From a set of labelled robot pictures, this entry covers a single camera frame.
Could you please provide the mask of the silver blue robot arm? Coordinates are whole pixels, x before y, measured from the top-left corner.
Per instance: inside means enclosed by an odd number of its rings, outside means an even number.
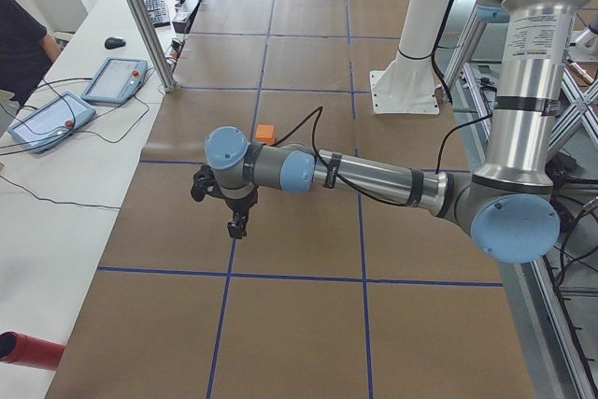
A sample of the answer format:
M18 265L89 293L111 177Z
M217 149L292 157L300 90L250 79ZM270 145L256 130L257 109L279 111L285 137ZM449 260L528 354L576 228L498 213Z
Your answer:
M222 199L233 213L229 235L239 239L260 187L296 193L313 184L346 188L451 221L498 261L541 257L560 233L545 166L575 16L589 2L477 0L477 14L497 14L507 32L485 159L472 174L424 173L287 139L269 146L224 126L206 138L206 163L193 177L192 198Z

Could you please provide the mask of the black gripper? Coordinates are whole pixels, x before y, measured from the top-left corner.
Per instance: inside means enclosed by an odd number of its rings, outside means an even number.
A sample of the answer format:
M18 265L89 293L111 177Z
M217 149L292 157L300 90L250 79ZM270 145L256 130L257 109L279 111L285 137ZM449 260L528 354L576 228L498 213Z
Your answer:
M229 236L242 239L247 235L247 219L250 209L258 202L258 188L243 186L238 189L226 189L220 186L226 205L233 211L232 219L227 223Z

